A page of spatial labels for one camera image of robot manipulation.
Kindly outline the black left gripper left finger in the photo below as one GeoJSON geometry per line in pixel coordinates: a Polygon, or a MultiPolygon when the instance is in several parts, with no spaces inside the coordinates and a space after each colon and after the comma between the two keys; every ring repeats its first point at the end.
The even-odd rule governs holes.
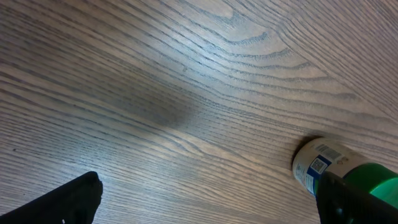
{"type": "Polygon", "coordinates": [[[87,172],[51,192],[1,215],[2,224],[91,224],[101,203],[103,184],[87,172]]]}

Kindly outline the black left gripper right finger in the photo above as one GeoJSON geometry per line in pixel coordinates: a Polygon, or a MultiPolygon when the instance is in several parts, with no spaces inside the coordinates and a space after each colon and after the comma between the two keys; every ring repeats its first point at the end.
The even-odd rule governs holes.
{"type": "Polygon", "coordinates": [[[331,172],[322,174],[316,201],[321,224],[397,223],[396,208],[331,172]]]}

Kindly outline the green lid jar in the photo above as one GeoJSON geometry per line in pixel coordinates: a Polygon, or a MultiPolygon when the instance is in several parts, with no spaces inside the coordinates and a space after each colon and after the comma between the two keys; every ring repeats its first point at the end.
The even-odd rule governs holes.
{"type": "Polygon", "coordinates": [[[330,139],[316,138],[301,147],[292,172],[312,195],[317,194],[321,175],[331,172],[397,207],[397,173],[330,139]]]}

